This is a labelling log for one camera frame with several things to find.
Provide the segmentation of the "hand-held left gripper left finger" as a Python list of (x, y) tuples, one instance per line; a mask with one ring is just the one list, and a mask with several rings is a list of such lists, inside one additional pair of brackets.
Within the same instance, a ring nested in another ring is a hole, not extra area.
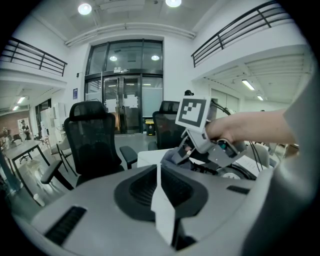
[(157, 167), (95, 178), (46, 206), (32, 221), (50, 256), (170, 256), (151, 209)]

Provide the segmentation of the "person's right hand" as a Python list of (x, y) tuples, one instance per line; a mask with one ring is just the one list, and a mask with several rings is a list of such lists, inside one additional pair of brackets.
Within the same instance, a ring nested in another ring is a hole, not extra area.
[(242, 140), (241, 122), (235, 115), (218, 118), (205, 126), (210, 140), (227, 139), (231, 143)]

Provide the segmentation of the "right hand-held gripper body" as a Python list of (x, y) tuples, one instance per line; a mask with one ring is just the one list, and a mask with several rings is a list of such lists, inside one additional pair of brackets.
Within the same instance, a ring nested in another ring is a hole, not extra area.
[(224, 168), (243, 157), (247, 146), (244, 142), (232, 144), (227, 139), (209, 139), (206, 124), (211, 114), (211, 102), (209, 97), (184, 96), (179, 103), (175, 123), (185, 128), (181, 143), (188, 144), (200, 154), (207, 153), (209, 161)]

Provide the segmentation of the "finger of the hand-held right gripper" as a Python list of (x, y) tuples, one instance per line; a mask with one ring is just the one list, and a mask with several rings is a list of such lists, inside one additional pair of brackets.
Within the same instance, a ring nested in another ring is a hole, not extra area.
[(185, 142), (182, 142), (178, 149), (177, 152), (175, 152), (171, 158), (172, 162), (176, 165), (181, 164), (183, 161), (187, 160), (191, 154), (194, 151), (194, 147), (192, 148), (190, 145), (188, 145)]

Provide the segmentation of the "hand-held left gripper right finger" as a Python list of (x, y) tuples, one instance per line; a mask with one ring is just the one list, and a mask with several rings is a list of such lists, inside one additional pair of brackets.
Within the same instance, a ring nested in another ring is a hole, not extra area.
[(243, 256), (245, 240), (262, 209), (256, 180), (161, 167), (161, 186), (174, 214), (165, 256)]

